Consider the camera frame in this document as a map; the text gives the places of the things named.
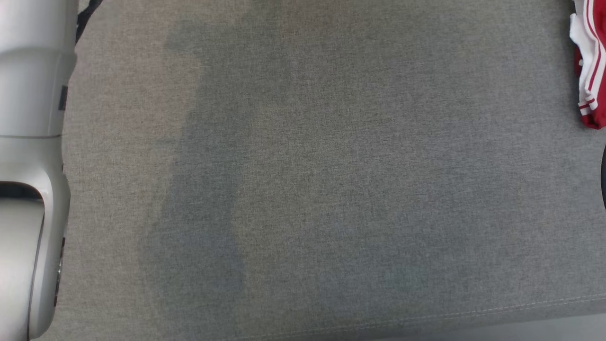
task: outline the fabric seam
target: fabric seam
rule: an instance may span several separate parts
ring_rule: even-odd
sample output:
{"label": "fabric seam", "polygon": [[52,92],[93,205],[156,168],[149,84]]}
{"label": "fabric seam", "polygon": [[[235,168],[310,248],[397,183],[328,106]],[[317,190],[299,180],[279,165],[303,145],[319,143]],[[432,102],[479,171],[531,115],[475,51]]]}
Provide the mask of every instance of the fabric seam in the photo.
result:
{"label": "fabric seam", "polygon": [[[363,329],[372,329],[372,328],[377,328],[380,326],[411,324],[411,323],[416,323],[416,322],[419,322],[419,323],[431,322],[431,321],[449,320],[449,319],[463,319],[463,318],[467,318],[467,317],[486,316],[486,315],[500,314],[500,313],[512,312],[512,311],[523,311],[523,310],[530,310],[530,309],[536,309],[536,308],[546,308],[549,306],[558,306],[558,305],[567,305],[567,304],[572,304],[572,303],[583,303],[583,302],[592,302],[592,301],[598,301],[598,300],[606,300],[606,297],[603,297],[603,296],[606,296],[606,292],[602,293],[602,294],[585,295],[585,296],[578,296],[578,297],[570,297],[567,299],[556,299],[556,300],[548,300],[548,301],[542,301],[542,302],[525,303],[525,304],[521,304],[521,305],[512,305],[512,306],[505,306],[505,307],[499,307],[499,308],[472,310],[472,311],[464,311],[464,312],[452,312],[449,314],[406,317],[403,319],[384,320],[384,321],[368,322],[368,323],[357,323],[357,324],[353,324],[353,325],[344,325],[344,326],[302,329],[299,331],[293,331],[293,332],[287,332],[287,333],[271,333],[271,334],[260,334],[260,335],[253,335],[253,336],[232,337],[232,338],[228,338],[228,339],[219,339],[217,341],[235,341],[235,340],[247,340],[247,339],[256,339],[256,338],[265,338],[268,340],[280,339],[280,338],[287,339],[287,338],[297,337],[297,336],[310,336],[310,335],[317,335],[317,334],[339,333],[339,332],[343,332],[343,331],[356,331],[356,330],[363,330]],[[598,297],[598,298],[590,299],[590,300],[582,300],[582,299],[586,299],[589,297]],[[553,303],[553,302],[560,302],[560,303],[543,305],[545,303]]]}

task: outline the red fabric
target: red fabric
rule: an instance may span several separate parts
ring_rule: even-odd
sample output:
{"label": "red fabric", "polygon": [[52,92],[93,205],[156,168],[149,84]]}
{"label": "red fabric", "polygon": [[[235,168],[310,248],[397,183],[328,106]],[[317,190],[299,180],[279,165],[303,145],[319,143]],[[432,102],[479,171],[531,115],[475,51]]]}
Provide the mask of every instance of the red fabric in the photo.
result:
{"label": "red fabric", "polygon": [[585,125],[585,127],[587,128],[592,128],[592,129],[600,129],[601,127],[598,126],[598,124],[593,120],[593,115],[589,114],[589,115],[584,115],[581,116],[581,122],[583,122],[583,124]]}
{"label": "red fabric", "polygon": [[[589,31],[590,34],[593,34],[595,36],[598,37],[598,39],[600,40],[600,42],[603,43],[606,42],[606,27],[604,26],[606,24],[606,21],[604,20],[606,18],[606,0],[587,0],[587,5],[590,6],[593,3],[593,23],[595,24],[594,27],[592,27],[591,25],[589,25]],[[598,62],[599,62],[599,58],[604,58],[604,56],[601,56],[601,53],[598,53]],[[590,88],[593,85],[593,79],[595,78],[595,73],[597,72],[598,68],[596,67],[595,70],[593,71],[593,76],[591,77],[590,80]],[[598,89],[598,95],[597,95],[597,100],[598,100],[598,107],[593,110],[591,112],[591,116],[593,117],[593,122],[595,123],[595,126],[598,129],[601,129],[603,127],[606,126],[606,78],[604,78],[602,80],[602,84],[600,85],[600,88]]]}

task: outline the white stripe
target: white stripe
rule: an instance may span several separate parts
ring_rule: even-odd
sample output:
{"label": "white stripe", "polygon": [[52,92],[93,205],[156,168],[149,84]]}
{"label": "white stripe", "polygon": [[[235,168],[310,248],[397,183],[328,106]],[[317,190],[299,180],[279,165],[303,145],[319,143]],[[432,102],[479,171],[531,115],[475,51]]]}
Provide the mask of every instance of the white stripe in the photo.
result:
{"label": "white stripe", "polygon": [[585,104],[587,104],[588,102],[591,102],[591,103],[589,103],[589,107],[592,110],[596,110],[596,108],[598,107],[598,100],[596,98],[594,98],[592,95],[587,96],[587,98],[585,99],[585,101],[583,101],[581,99],[581,102],[585,103]]}
{"label": "white stripe", "polygon": [[583,109],[581,109],[582,106],[586,106],[587,102],[580,102],[579,103],[579,110],[581,111],[581,115],[585,116],[591,113],[591,107],[585,107]]}
{"label": "white stripe", "polygon": [[[588,8],[587,8],[587,5],[585,5],[584,8],[587,9],[589,12],[584,13],[583,22],[585,22],[587,25],[589,25],[588,28],[591,27],[596,34],[596,35],[592,34],[591,30],[589,30],[589,29],[587,30],[589,37],[591,37],[596,42],[595,59],[592,63],[591,74],[588,75],[587,81],[585,83],[585,89],[587,90],[587,93],[589,93],[596,99],[596,101],[593,102],[591,105],[592,109],[594,109],[594,107],[598,107],[598,92],[599,92],[600,86],[602,84],[602,78],[604,76],[604,69],[606,68],[606,50],[604,49],[604,45],[602,44],[602,42],[600,42],[599,38],[597,37],[598,31],[596,30],[596,25],[595,25],[595,22],[593,19],[594,0],[586,0],[586,1],[588,2]],[[596,66],[596,62],[598,60],[598,53],[600,53],[600,62]],[[597,67],[598,71],[596,72],[596,76],[593,80],[591,91],[589,91],[589,89],[588,89],[589,83],[591,81],[591,77],[593,76],[594,67]]]}

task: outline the gray fabric surface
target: gray fabric surface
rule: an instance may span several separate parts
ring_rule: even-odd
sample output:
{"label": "gray fabric surface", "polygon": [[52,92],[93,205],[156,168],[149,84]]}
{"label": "gray fabric surface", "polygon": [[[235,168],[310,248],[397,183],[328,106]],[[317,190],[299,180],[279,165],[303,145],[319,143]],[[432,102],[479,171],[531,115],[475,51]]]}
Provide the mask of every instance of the gray fabric surface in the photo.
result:
{"label": "gray fabric surface", "polygon": [[106,0],[42,340],[333,340],[606,312],[565,0]]}

